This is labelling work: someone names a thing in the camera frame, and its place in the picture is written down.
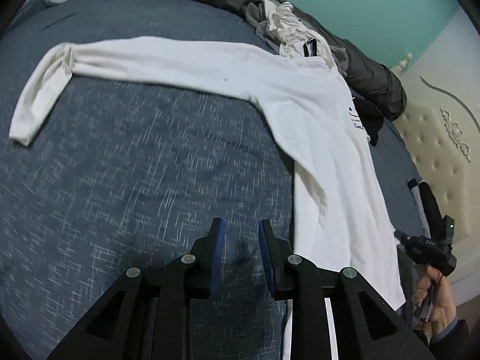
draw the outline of metal screw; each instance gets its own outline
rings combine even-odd
[[[194,263],[195,260],[196,260],[196,258],[193,254],[186,254],[186,255],[183,255],[182,258],[181,258],[181,261],[184,264]]]
[[[357,271],[354,268],[345,268],[343,274],[349,279],[353,279],[357,275]]]
[[[140,269],[137,267],[132,267],[127,270],[127,276],[129,278],[136,278],[138,275],[140,275]]]
[[[300,256],[298,256],[297,254],[291,254],[288,258],[287,258],[288,262],[290,264],[293,264],[293,265],[297,265],[297,264],[300,264],[302,262],[302,258]]]

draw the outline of printed logo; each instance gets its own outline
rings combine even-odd
[[[353,122],[353,125],[355,126],[355,128],[358,128],[359,130],[365,130],[365,128],[362,125],[362,122],[360,121],[359,116],[355,114],[356,112],[352,111],[351,108],[349,108],[349,111],[350,111],[349,112],[350,119]]]

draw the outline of black gripper frame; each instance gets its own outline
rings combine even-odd
[[[215,218],[189,255],[163,268],[127,270],[47,360],[190,360],[190,299],[212,295],[224,235]]]
[[[287,241],[274,237],[266,219],[258,232],[272,298],[293,300],[291,360],[332,359],[325,298],[332,306],[339,360],[434,360],[357,270],[329,271],[299,258]]]

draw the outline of dark gray pillow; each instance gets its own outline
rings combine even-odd
[[[243,0],[195,0],[201,3],[225,9],[244,17]],[[349,59],[345,81],[360,95],[371,101],[390,121],[397,119],[405,110],[407,97],[399,79],[384,65],[364,55],[355,45],[340,39],[326,30],[311,15],[294,7],[294,14],[308,21],[331,46],[344,47]]]

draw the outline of gray clothing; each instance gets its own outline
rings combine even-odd
[[[277,0],[272,0],[275,4],[280,5]],[[268,30],[268,21],[265,15],[265,6],[263,0],[243,0],[242,10],[245,14],[247,23],[255,27],[255,33],[262,38],[273,50],[278,54],[280,47],[280,40],[272,35]],[[314,27],[306,20],[302,23],[310,30],[315,31]],[[336,47],[330,45],[335,64],[340,74],[345,78],[347,76],[346,70],[349,68],[349,60],[347,51],[344,47]]]

